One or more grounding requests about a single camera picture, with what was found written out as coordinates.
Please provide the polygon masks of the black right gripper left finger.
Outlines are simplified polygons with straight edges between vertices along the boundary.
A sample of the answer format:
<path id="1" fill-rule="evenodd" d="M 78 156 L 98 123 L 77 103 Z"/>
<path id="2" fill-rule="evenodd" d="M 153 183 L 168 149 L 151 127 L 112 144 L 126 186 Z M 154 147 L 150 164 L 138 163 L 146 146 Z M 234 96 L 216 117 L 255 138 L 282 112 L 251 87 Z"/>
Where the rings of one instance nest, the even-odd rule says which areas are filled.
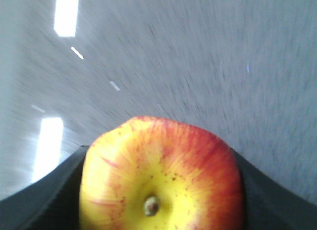
<path id="1" fill-rule="evenodd" d="M 88 146 L 46 176 L 0 202 L 2 230 L 78 230 L 79 191 Z"/>

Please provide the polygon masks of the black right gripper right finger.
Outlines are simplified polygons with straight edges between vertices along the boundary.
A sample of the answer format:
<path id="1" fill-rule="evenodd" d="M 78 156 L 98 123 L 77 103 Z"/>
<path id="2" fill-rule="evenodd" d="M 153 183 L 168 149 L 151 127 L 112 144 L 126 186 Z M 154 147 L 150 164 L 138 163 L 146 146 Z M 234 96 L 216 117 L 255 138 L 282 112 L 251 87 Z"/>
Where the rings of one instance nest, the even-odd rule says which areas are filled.
<path id="1" fill-rule="evenodd" d="M 317 206 L 269 178 L 231 149 L 242 176 L 245 230 L 315 230 Z"/>

